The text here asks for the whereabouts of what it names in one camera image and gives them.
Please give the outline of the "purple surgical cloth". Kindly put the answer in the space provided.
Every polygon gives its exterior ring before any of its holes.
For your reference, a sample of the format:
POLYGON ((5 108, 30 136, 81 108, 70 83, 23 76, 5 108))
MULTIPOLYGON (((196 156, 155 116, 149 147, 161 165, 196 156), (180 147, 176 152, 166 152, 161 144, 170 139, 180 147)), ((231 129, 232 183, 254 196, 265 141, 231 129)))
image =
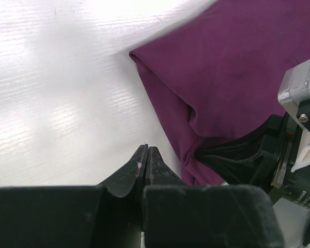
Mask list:
POLYGON ((221 184, 195 151, 283 115, 287 70, 310 59, 310 1, 217 1, 191 22, 132 50, 187 184, 221 184))

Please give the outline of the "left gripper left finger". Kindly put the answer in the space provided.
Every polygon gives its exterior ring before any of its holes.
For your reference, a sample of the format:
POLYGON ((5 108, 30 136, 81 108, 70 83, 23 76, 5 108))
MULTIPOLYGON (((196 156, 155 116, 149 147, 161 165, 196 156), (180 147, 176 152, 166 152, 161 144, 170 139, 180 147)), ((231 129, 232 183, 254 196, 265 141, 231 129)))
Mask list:
POLYGON ((0 188, 0 247, 140 247, 147 153, 98 185, 0 188))

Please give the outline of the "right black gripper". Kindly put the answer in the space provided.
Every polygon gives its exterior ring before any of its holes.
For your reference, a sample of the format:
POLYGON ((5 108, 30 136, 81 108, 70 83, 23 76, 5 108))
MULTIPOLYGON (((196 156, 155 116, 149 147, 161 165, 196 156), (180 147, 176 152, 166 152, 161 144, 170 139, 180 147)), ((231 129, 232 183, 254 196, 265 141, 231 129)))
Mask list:
POLYGON ((271 115, 265 130, 196 151, 196 159, 228 184, 262 188, 310 210, 310 135, 288 115, 271 115))

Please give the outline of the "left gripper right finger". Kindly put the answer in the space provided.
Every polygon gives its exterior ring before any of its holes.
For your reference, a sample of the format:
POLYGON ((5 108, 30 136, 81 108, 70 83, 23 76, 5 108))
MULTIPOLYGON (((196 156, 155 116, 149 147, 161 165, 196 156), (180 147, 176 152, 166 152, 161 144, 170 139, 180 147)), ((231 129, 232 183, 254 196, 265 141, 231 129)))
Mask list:
POLYGON ((251 185, 188 186, 164 163, 147 157, 143 193, 146 247, 284 247, 272 202, 251 185))

